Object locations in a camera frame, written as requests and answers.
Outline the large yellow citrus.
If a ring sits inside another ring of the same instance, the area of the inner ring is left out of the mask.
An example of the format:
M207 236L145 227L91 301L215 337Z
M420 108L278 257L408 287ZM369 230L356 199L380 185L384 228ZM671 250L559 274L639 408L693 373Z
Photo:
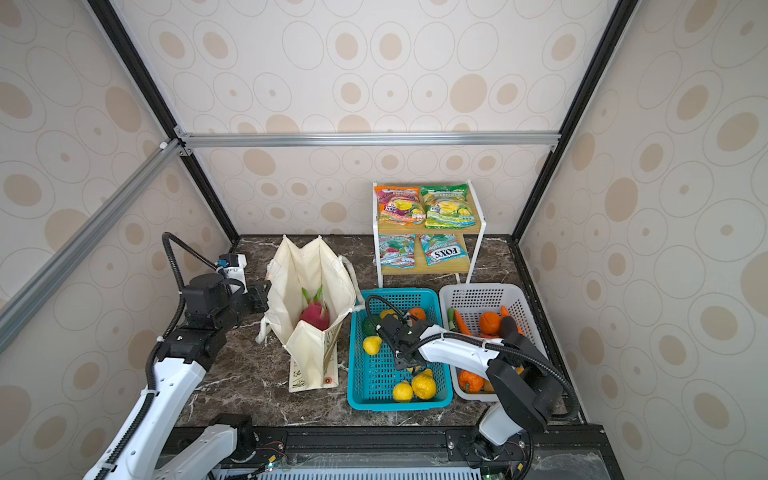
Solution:
M420 400L431 400L437 394L437 384L431 369L424 369L411 380L413 394Z

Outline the pink dragon fruit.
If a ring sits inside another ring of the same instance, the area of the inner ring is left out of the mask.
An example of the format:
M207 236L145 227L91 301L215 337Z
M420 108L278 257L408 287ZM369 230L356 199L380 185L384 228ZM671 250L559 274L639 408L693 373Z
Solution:
M324 301L323 287L320 286L314 295L311 295L307 289L303 288L302 295L307 306L301 312L299 320L320 331L327 330L330 326L330 314L327 303Z

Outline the floral cream grocery tote bag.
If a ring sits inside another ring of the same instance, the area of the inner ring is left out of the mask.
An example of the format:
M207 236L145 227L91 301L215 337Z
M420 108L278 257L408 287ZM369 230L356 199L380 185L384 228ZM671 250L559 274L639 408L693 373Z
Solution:
M363 309L352 263L318 237L303 247L284 237L267 266L269 310L256 340L274 333L290 355L291 393L338 385L337 341L344 320Z

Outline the orange pink snack bag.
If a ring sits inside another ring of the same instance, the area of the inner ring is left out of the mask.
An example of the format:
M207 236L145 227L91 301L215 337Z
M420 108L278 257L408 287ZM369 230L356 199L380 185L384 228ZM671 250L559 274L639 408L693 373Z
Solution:
M418 225L426 219L417 187L377 186L374 188L378 222L397 225Z

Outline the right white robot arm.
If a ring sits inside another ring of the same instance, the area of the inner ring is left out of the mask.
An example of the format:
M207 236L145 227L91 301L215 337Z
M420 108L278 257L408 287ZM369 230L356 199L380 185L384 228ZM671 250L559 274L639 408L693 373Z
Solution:
M485 339L428 322L409 326L387 315L376 330L398 370L443 363L489 381L497 403L476 425L475 444L497 448L523 431L542 432L550 420L578 414L575 389L566 376L517 332L512 318L504 318L501 326L503 338Z

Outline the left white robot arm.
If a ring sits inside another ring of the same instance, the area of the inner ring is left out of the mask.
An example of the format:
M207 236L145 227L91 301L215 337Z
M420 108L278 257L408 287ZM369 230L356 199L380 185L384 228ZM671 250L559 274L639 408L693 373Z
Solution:
M246 285L220 273L194 278L181 291L185 323L152 348L147 386L88 479L205 479L221 462L246 463L258 450L251 420L220 414L165 464L161 453L179 415L211 369L230 330L268 309L268 280Z

